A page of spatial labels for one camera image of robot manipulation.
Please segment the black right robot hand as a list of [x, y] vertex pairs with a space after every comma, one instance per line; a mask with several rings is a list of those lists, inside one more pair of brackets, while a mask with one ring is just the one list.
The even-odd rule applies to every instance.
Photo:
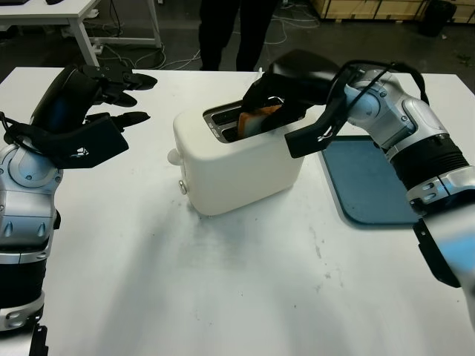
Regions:
[[339, 71], [335, 62], [305, 50], [279, 57], [244, 94], [238, 137], [288, 125], [305, 116], [308, 108], [324, 105]]

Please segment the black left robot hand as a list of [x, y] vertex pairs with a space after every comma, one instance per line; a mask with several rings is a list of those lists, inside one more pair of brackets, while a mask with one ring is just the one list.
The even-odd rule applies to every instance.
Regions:
[[46, 90], [30, 124], [52, 134], [69, 133], [84, 122], [92, 106], [131, 108], [137, 100], [127, 90], [150, 90], [156, 84], [154, 77], [123, 66], [68, 66]]

